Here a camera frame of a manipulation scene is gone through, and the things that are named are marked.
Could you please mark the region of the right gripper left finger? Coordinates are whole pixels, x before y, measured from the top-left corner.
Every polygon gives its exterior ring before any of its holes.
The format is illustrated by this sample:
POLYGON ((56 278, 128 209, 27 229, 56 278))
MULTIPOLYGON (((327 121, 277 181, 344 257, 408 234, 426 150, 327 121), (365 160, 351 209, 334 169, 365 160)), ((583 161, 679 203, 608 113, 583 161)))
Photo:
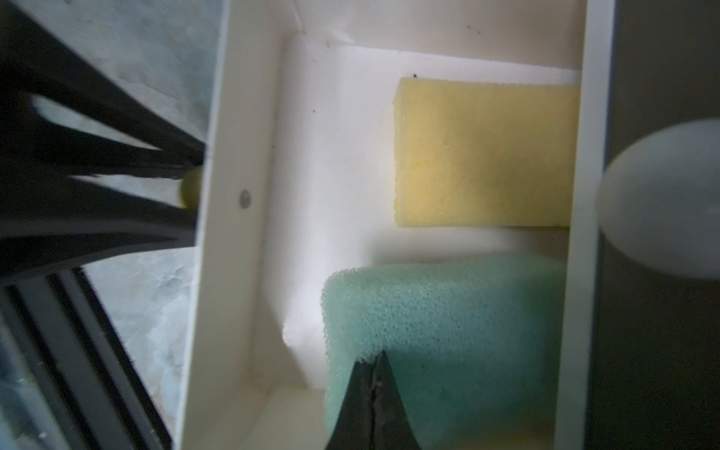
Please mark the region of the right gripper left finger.
POLYGON ((371 450, 374 447, 375 363, 354 363, 327 450, 371 450))

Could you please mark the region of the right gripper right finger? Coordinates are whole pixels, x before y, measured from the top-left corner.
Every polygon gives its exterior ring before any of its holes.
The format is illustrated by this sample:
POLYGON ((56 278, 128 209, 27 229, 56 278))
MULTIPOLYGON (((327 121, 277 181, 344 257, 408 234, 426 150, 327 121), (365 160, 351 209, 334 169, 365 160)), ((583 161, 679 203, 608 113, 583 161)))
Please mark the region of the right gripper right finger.
POLYGON ((420 449, 385 352, 378 355, 372 373, 372 448, 420 449))

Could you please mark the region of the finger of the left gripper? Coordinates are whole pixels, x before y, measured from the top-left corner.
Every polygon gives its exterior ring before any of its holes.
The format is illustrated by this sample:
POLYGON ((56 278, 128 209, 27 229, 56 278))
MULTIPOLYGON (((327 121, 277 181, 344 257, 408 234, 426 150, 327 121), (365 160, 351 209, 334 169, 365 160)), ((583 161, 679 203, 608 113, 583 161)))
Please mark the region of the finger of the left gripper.
POLYGON ((191 247, 195 213, 43 168, 1 172, 1 281, 118 255, 191 247))

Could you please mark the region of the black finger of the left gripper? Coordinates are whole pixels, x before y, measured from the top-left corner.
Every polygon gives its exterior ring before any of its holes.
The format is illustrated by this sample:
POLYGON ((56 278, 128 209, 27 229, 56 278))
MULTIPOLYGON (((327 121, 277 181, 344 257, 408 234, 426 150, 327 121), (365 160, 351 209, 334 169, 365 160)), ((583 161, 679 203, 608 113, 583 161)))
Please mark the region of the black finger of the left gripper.
POLYGON ((183 174, 204 162, 204 143, 146 109, 11 1, 1 4, 1 132, 30 140, 29 154, 73 174, 183 174), (43 118, 50 99, 144 147, 43 118))

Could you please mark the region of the green sponge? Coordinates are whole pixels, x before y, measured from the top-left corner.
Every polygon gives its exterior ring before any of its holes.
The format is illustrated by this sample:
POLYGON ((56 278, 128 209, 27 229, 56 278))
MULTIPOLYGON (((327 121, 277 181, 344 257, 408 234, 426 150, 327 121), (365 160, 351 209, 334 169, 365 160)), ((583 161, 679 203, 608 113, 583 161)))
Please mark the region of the green sponge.
POLYGON ((354 268, 321 295, 333 429, 353 366, 386 354, 420 446, 551 424, 566 266, 536 254, 354 268))

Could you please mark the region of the white drawer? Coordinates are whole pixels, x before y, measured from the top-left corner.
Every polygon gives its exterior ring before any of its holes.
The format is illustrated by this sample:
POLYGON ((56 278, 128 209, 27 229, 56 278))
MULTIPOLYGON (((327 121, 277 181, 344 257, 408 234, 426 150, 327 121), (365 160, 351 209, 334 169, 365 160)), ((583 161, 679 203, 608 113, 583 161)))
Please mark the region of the white drawer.
POLYGON ((584 1, 228 1, 217 56, 178 449, 320 449, 320 306, 336 271, 568 231, 394 221, 399 81, 575 84, 584 1))

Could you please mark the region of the olive three-drawer storage box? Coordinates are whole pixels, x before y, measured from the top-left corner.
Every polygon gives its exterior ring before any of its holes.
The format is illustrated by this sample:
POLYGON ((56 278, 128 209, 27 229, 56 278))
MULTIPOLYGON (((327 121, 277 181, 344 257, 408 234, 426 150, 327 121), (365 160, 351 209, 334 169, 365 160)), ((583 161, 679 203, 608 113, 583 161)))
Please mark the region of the olive three-drawer storage box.
POLYGON ((719 5, 615 7, 585 446, 719 446, 719 5))

